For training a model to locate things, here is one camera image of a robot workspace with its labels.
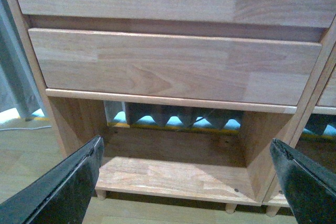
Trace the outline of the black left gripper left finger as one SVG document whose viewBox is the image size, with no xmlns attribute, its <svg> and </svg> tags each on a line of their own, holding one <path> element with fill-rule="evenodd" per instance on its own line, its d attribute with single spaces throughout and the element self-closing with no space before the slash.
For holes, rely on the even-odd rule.
<svg viewBox="0 0 336 224">
<path fill-rule="evenodd" d="M 1 203 L 1 223 L 82 223 L 104 153 L 99 135 Z"/>
</svg>

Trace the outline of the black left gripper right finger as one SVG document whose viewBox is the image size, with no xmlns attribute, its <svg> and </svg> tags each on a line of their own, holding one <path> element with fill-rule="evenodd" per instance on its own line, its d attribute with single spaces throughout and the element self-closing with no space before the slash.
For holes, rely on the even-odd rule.
<svg viewBox="0 0 336 224">
<path fill-rule="evenodd" d="M 335 223 L 335 173 L 276 138 L 270 153 L 297 223 Z"/>
</svg>

